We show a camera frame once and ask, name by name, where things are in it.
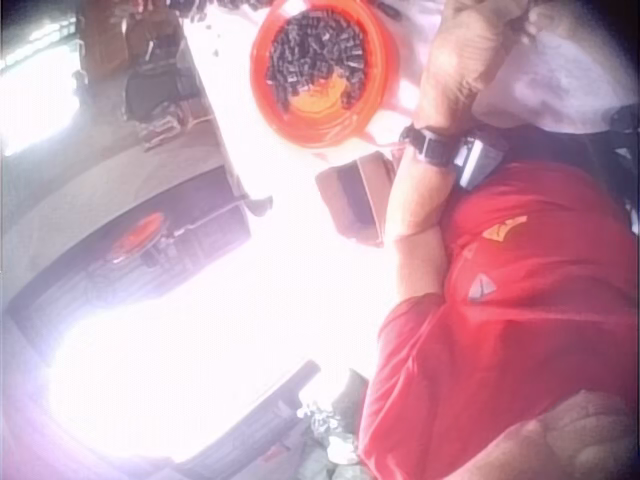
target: orange plastic bowl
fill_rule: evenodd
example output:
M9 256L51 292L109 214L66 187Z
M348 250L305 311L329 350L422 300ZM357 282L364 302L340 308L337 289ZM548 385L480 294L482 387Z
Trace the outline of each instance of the orange plastic bowl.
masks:
M289 18L309 9L334 10L364 33L367 82L360 100L349 110L342 108L340 94L346 83L337 75L291 98L287 112L278 107L266 82L269 51L278 32ZM391 35L362 0L278 0L253 43L251 88L258 109L279 135L303 147L334 146L364 132L397 77L397 57Z

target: black watch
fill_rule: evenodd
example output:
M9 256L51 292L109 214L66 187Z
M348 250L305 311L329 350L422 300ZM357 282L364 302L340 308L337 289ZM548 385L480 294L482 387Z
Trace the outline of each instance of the black watch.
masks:
M462 138L445 137L411 124L400 134L400 142L409 143L416 150L420 161L444 168L453 164Z

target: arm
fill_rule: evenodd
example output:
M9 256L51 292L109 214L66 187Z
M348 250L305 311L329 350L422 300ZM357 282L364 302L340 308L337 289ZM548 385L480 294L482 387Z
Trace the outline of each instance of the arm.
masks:
M442 135L468 129L476 96L495 78L512 46L508 22L523 15L526 7L526 0L447 1L422 75L416 127ZM448 266L438 223L454 182L453 166L422 163L407 147L385 226L399 302L442 293Z

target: screws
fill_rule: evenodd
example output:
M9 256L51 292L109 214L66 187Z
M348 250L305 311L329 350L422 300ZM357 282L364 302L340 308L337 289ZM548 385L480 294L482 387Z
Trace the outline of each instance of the screws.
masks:
M327 9L307 10L290 18L278 32L269 52L266 82L279 107L308 91L316 80L336 73L347 80L342 106L355 105L366 83L364 34L359 26Z

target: shirt sleeve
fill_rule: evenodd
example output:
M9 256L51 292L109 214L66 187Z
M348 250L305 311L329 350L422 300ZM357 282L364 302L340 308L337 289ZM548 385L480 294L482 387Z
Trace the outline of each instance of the shirt sleeve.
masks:
M442 305L442 296L436 294L405 300L380 330L378 367L360 428L360 456L379 479L420 476L420 453L426 451L434 412L416 352Z

